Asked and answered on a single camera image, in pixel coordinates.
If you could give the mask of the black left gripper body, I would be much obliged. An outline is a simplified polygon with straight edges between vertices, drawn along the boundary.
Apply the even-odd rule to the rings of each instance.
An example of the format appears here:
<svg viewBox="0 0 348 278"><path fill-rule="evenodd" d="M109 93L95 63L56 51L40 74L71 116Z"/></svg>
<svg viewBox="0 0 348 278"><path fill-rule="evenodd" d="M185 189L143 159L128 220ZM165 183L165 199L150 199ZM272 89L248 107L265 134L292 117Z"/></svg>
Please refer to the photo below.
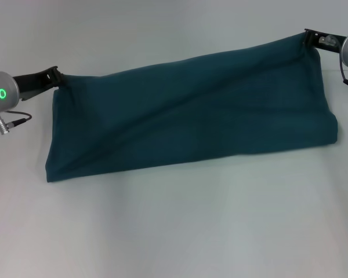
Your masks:
<svg viewBox="0 0 348 278"><path fill-rule="evenodd" d="M56 67L50 67L34 74L14 76L19 87L19 99L29 100L56 87Z"/></svg>

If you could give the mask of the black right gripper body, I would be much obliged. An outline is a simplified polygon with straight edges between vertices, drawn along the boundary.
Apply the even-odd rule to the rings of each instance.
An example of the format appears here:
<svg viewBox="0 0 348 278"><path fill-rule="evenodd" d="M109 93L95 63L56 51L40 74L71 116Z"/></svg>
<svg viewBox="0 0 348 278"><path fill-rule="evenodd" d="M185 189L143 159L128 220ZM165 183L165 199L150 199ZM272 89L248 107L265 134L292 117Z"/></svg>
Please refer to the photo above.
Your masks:
<svg viewBox="0 0 348 278"><path fill-rule="evenodd" d="M333 53L340 53L342 45L346 39L345 36L316 32L316 49L322 49Z"/></svg>

